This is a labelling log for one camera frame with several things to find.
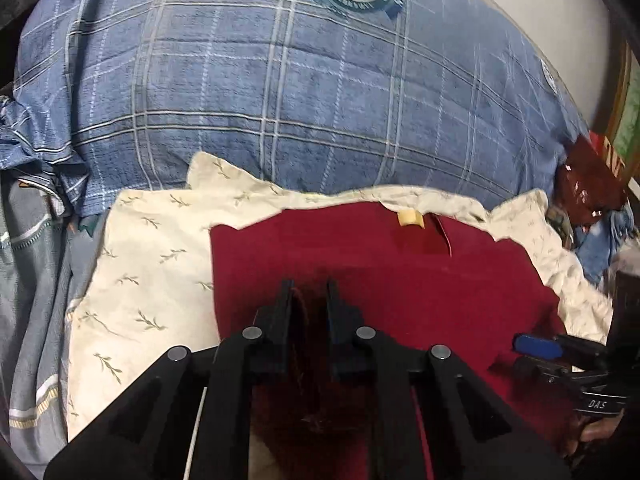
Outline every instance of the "brown bag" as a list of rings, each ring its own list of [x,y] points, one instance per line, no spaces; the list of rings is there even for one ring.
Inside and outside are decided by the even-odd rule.
[[[556,171],[554,202],[574,226],[591,226],[626,203],[626,190],[582,135]]]

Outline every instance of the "bedding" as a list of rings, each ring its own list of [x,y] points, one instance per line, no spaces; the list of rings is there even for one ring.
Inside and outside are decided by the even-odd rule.
[[[42,478],[67,442],[65,313],[84,296],[104,215],[66,218],[8,172],[0,199],[0,434]]]
[[[40,0],[0,168],[82,216],[182,187],[199,150],[287,189],[411,184],[493,208],[549,194],[587,132],[545,67],[482,0]]]
[[[92,282],[69,313],[69,438],[171,346],[196,351],[219,342],[209,229],[219,224],[239,229],[285,208],[380,202],[394,211],[450,216],[495,240],[513,239],[527,251],[542,283],[558,295],[567,332],[606,340],[610,300],[586,281],[575,255],[546,224],[541,190],[492,211],[475,199],[420,187],[327,196],[284,190],[207,153],[195,155],[187,181],[190,189],[124,190],[110,212]]]

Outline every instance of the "cream fabric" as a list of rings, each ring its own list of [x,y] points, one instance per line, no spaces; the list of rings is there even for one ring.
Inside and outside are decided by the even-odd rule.
[[[218,343],[209,229],[217,224],[242,228],[284,208],[381,202],[395,211],[415,208],[451,216],[495,239],[512,238],[560,297],[559,315],[567,331],[601,342],[606,338],[610,301],[584,279],[576,257],[546,224],[547,201],[540,190],[491,212],[471,198],[419,187],[323,196],[283,190],[206,153],[194,156],[188,186],[124,190],[111,210],[92,282],[69,314],[70,438],[169,347],[182,344],[196,351]]]

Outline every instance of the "blue fabric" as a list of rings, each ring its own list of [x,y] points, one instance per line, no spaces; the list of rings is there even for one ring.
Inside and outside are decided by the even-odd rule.
[[[627,202],[620,211],[609,211],[585,233],[574,230],[575,255],[580,260],[584,277],[598,286],[602,273],[607,269],[618,249],[634,228],[634,214]]]
[[[41,0],[0,105],[0,169],[82,216],[124,187],[182,186],[197,150],[304,191],[412,184],[487,208],[551,192],[587,128],[507,18],[481,0],[346,14],[318,0]]]
[[[0,172],[0,435],[37,478],[67,443],[67,314],[89,285],[105,222],[81,224],[93,237],[71,228],[44,192]]]

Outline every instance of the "red cloth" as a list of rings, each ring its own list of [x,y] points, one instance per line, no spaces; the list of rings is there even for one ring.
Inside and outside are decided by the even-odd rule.
[[[221,337],[251,324],[283,279],[294,280],[305,309],[308,356],[296,358],[291,384],[254,399],[254,426],[288,478],[367,477],[369,394],[332,383],[324,362],[329,277],[368,325],[413,348],[446,344],[541,434],[555,440],[564,430],[566,400],[546,388],[523,392],[510,375],[515,333],[564,331],[558,298],[520,245],[451,218],[424,219],[424,229],[401,227],[380,204],[358,203],[212,229]]]

